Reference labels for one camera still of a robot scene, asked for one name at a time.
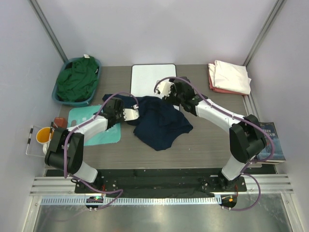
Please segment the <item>navy blue t shirt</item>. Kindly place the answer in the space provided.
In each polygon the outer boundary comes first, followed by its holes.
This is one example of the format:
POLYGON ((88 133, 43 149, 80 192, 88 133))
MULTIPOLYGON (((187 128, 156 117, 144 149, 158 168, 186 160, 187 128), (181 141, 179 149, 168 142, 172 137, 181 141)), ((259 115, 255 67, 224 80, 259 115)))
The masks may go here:
POLYGON ((154 150, 170 148, 178 136, 193 129, 182 112, 162 99, 144 96, 137 100, 140 116, 127 123, 135 126, 134 135, 154 150))

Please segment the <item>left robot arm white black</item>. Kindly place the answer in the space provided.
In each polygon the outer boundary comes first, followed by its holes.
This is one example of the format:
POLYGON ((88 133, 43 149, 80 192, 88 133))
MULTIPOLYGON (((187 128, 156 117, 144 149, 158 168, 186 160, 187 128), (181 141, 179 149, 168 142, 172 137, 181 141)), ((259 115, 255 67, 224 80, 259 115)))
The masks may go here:
POLYGON ((102 189, 100 172, 84 162, 84 144, 97 134, 104 132, 123 121, 124 102, 111 98, 98 115, 75 127, 54 130, 52 140, 45 155, 45 164, 86 182, 93 193, 102 189))

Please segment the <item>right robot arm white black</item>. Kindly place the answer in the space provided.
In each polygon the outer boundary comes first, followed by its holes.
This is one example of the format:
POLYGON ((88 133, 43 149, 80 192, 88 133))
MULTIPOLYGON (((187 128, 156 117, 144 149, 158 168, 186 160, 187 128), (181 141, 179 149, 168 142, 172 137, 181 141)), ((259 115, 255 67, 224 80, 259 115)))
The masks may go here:
POLYGON ((234 188, 245 167, 267 145, 256 116, 242 116, 220 107, 205 95, 196 93, 186 77, 157 82, 154 92, 163 100, 199 118, 206 119, 229 135, 231 157, 218 174, 220 189, 234 188))

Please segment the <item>pink folded t shirt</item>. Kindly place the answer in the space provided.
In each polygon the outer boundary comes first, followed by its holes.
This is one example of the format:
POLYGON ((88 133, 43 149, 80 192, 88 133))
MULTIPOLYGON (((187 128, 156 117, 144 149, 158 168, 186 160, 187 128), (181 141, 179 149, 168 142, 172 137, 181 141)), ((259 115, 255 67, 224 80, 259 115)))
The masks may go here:
POLYGON ((220 88, 214 87, 213 86, 214 72, 215 72, 215 65, 212 64, 212 63, 209 63, 208 64, 208 77, 209 77, 210 90, 212 90, 213 92, 217 92, 217 93, 245 95, 243 93, 233 92, 233 91, 230 91, 230 90, 225 90, 225 89, 220 89, 220 88))

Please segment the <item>teal cutting board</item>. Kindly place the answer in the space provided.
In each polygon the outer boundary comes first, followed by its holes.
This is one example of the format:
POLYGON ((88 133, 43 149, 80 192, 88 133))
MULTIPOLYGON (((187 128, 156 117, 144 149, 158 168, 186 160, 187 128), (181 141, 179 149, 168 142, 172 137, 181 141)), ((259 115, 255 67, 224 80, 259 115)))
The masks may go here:
MULTIPOLYGON (((73 108, 69 111, 68 116, 68 127, 73 127, 75 125, 81 124, 87 121, 93 114, 95 114, 101 105, 86 106, 73 108)), ((85 146, 93 145, 104 145, 112 144, 120 141, 121 138, 121 127, 120 123, 114 125, 112 128, 96 134, 91 139, 85 142, 85 146)))

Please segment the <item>white board with black rim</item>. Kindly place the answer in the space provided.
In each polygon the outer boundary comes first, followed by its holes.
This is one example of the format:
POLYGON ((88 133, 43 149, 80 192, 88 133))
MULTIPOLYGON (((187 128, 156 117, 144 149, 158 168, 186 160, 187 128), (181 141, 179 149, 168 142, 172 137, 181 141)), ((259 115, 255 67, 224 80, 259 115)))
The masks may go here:
POLYGON ((163 95, 156 95, 154 93, 157 81, 165 77, 174 76, 176 76, 175 64, 133 65, 130 93, 135 97, 153 96, 162 98, 163 95))

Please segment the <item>green t shirt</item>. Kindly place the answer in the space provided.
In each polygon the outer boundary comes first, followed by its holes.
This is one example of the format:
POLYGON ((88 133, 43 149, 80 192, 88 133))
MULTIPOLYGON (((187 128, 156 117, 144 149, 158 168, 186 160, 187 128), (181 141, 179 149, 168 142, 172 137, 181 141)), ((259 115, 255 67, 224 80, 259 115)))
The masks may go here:
POLYGON ((56 95, 64 102, 80 102, 91 97, 98 85, 99 65, 92 56, 71 62, 56 80, 56 95))

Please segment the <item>brown red block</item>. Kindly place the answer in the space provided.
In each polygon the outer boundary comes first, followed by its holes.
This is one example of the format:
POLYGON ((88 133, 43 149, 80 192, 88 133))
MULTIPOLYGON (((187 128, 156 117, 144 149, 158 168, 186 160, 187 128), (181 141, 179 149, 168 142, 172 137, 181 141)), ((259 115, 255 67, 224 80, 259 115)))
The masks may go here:
POLYGON ((54 127, 55 128, 58 128, 58 127, 61 127, 61 128, 66 128, 68 125, 68 122, 65 118, 63 117, 55 117, 54 119, 54 127))

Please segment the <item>white mug orange inside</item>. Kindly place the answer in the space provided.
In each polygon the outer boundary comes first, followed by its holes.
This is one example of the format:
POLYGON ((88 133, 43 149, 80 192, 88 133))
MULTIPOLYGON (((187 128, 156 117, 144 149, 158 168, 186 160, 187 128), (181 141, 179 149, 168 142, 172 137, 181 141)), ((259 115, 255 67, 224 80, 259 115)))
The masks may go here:
POLYGON ((43 153, 46 155, 48 146, 53 138, 54 129, 45 127, 40 129, 36 134, 36 140, 42 145, 43 153))

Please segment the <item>clear acrylic tray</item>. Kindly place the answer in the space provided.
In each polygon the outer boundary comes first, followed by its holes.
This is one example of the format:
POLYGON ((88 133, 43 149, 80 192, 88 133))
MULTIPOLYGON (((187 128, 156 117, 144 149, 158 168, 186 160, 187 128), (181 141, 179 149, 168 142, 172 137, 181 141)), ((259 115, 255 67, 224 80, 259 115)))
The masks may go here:
POLYGON ((33 133, 31 143, 26 148, 26 155, 44 158, 45 154, 43 153, 42 145, 36 140, 36 134, 42 127, 32 126, 31 128, 33 128, 33 133))

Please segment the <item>black white marker pen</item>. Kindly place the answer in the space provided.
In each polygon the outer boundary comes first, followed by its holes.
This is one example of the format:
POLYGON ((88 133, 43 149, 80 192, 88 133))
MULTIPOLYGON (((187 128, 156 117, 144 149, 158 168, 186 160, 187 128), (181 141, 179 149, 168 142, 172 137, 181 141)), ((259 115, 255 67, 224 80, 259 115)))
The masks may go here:
POLYGON ((33 133, 33 128, 31 128, 30 131, 29 131, 29 137, 28 137, 27 145, 29 145, 31 143, 32 133, 33 133))

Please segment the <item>dark blue book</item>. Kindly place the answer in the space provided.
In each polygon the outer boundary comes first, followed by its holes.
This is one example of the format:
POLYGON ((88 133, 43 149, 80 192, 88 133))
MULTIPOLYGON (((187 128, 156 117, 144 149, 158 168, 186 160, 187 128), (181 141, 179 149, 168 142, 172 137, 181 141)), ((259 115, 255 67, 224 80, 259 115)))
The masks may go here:
POLYGON ((275 128, 275 124, 273 122, 260 122, 260 128, 265 131, 272 139, 275 150, 272 158, 268 158, 270 152, 272 150, 270 141, 267 137, 265 137, 267 145, 266 147, 255 157, 257 163, 271 163, 271 164, 279 164, 281 162, 285 162, 286 159, 284 157, 280 140, 277 134, 277 130, 275 128))

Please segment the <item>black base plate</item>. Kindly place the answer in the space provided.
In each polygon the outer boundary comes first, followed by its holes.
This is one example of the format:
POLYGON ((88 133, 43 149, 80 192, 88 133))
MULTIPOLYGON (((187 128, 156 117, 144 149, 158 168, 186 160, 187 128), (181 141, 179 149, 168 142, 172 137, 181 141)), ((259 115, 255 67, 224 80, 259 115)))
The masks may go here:
POLYGON ((178 169, 100 169, 90 184, 98 190, 195 190, 210 192, 246 192, 244 177, 225 180, 218 168, 178 169))

